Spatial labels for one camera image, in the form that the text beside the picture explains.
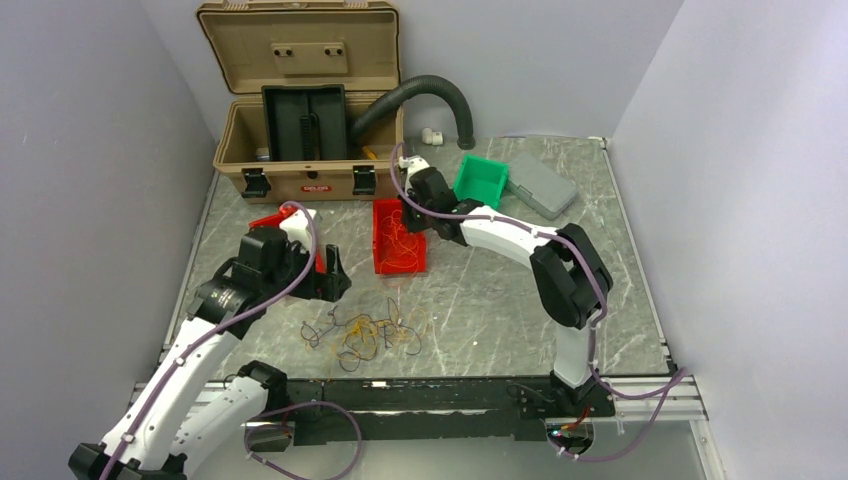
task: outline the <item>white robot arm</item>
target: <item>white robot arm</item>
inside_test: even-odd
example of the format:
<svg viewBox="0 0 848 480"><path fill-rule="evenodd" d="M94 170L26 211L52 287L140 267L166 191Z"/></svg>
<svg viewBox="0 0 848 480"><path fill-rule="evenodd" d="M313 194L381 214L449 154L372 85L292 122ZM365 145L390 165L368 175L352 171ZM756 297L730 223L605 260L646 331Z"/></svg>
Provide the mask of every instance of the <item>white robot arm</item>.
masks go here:
<svg viewBox="0 0 848 480"><path fill-rule="evenodd" d="M69 461L78 479L99 479L107 463L109 479L185 480L203 460L244 422L262 412L285 407L285 373L261 362L239 370L227 390L186 420L203 386L264 311L233 324L185 356L186 349L233 316L259 305L292 283L309 258L312 244L302 211L279 228L254 228L242 238L238 257L227 260L212 280L198 288L173 347L139 399L98 444L80 444ZM350 288L338 248L325 251L326 272L315 265L295 287L297 298L335 302ZM168 369L178 365L162 382ZM159 389L156 402L143 406ZM127 433L143 416L134 434Z"/></svg>
<svg viewBox="0 0 848 480"><path fill-rule="evenodd" d="M485 218L439 219L422 214L404 201L402 219L409 231L433 228L443 239L491 250L533 271L542 304L557 322L553 372L568 389L585 390L592 373L586 361L590 349L589 318L598 310L598 301L582 269L565 268L563 262L572 260L570 254L538 235L561 236L575 244L606 294L612 288L612 277L585 232L574 224L556 229L515 219L510 219L512 225L492 221L495 216L505 215L474 200L457 200L441 173L423 158L401 158L398 165L406 169L404 190L418 205L438 213ZM515 228L516 223L527 228Z"/></svg>

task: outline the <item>black flexible hose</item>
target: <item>black flexible hose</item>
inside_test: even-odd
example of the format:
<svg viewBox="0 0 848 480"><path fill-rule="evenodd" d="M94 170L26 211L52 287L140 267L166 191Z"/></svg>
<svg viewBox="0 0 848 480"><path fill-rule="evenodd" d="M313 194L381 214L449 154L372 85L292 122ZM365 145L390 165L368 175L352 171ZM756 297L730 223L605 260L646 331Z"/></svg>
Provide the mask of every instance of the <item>black flexible hose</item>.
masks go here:
<svg viewBox="0 0 848 480"><path fill-rule="evenodd" d="M468 101L456 85L436 75L412 77L378 98L354 120L348 134L350 141L357 143L377 121L397 110L403 102L423 93L435 95L447 102L456 120L456 132L459 134L456 144L463 150L474 148L474 123L471 121Z"/></svg>

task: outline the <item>tan toolbox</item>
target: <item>tan toolbox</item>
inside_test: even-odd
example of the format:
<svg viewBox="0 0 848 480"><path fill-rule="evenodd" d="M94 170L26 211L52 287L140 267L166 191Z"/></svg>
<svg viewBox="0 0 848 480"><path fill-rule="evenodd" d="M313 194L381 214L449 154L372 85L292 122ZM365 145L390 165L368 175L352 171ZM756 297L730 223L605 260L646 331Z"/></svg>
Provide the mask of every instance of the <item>tan toolbox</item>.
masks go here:
<svg viewBox="0 0 848 480"><path fill-rule="evenodd" d="M393 5L343 0L206 3L197 10L197 19L227 88L238 96L230 106L214 166L245 201L371 200L396 195L389 154L403 139L402 108L361 140L377 160L353 148L348 160L257 160L268 149L263 86L341 84L350 120L398 85L398 12ZM330 47L332 56L325 53ZM281 49L290 55L280 55ZM374 182L373 194L362 194L359 188L360 194L354 195L355 173L358 181Z"/></svg>

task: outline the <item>gray tabletop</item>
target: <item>gray tabletop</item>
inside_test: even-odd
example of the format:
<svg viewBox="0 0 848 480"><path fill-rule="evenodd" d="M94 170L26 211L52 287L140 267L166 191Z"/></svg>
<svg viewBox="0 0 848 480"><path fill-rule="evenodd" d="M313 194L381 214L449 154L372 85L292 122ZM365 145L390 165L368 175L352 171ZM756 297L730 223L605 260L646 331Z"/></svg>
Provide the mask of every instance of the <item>gray tabletop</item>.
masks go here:
<svg viewBox="0 0 848 480"><path fill-rule="evenodd" d="M463 155L469 153L453 144L407 146L438 167L449 183L455 179ZM656 319L600 143L561 137L481 139L470 153L503 160L522 151L538 156L573 180L579 197L554 221L545 220L508 193L498 210L538 225L579 224L615 281L609 297L610 316L598 335L602 372L667 373ZM298 300L270 308L216 377L223 378L254 359L298 378L550 372L554 323L542 308L533 276L525 267L486 250L442 241L428 232L427 272L412 278L381 279L374 273L371 253L370 202L312 202L307 206L319 211L320 242L340 246L353 287L335 305ZM218 179L181 309L194 289L235 255L247 224L275 211L275 205L246 204L228 179ZM389 307L388 299L398 308ZM357 336L354 331L348 344L358 348L360 355L373 354L373 358L358 361L354 355L342 353L347 349L343 343L351 331L349 326L330 331L317 345L308 345L301 333L313 333L303 324L323 333L331 326L328 313L333 308L339 323L361 314L374 320L391 315L414 329L420 343L413 330L402 329L386 340L373 334L369 337L363 327L360 331L365 333ZM360 345L363 337L365 345Z"/></svg>

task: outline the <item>red plastic bin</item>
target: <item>red plastic bin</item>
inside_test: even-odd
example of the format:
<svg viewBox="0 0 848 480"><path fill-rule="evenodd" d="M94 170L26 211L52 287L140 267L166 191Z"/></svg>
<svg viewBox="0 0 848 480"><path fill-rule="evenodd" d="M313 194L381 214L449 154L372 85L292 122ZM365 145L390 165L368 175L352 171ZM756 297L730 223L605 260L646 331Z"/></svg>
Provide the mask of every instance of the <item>red plastic bin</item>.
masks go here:
<svg viewBox="0 0 848 480"><path fill-rule="evenodd" d="M427 237L409 233L400 220L400 199L374 200L374 272L378 275L427 271Z"/></svg>

